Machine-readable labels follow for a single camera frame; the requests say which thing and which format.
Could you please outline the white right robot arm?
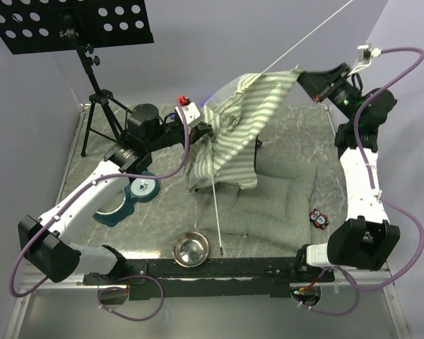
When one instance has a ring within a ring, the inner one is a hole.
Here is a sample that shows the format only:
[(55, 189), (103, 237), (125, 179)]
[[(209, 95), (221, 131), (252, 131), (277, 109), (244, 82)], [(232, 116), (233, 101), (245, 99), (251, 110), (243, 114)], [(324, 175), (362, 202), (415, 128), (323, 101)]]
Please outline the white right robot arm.
[(379, 126), (397, 101), (389, 90), (363, 94), (361, 77), (348, 64), (304, 72), (298, 83), (314, 102), (330, 100), (348, 118), (334, 141), (346, 179), (347, 216), (327, 242), (299, 250), (304, 258), (295, 262), (295, 275), (307, 282), (327, 266), (379, 270), (400, 239), (380, 200), (377, 177)]

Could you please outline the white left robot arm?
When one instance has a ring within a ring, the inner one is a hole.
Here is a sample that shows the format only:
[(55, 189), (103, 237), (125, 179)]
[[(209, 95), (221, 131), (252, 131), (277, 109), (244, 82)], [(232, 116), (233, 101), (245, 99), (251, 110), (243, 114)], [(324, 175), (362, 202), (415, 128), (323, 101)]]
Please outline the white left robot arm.
[(73, 273), (98, 273), (110, 284), (122, 281), (124, 256), (108, 245), (74, 244), (77, 232), (115, 194), (146, 178), (153, 152), (176, 144), (188, 149), (211, 130), (194, 102), (176, 104), (167, 119), (152, 104), (136, 106), (118, 141), (80, 186), (40, 217), (27, 215), (18, 223), (18, 259), (28, 260), (54, 283)]

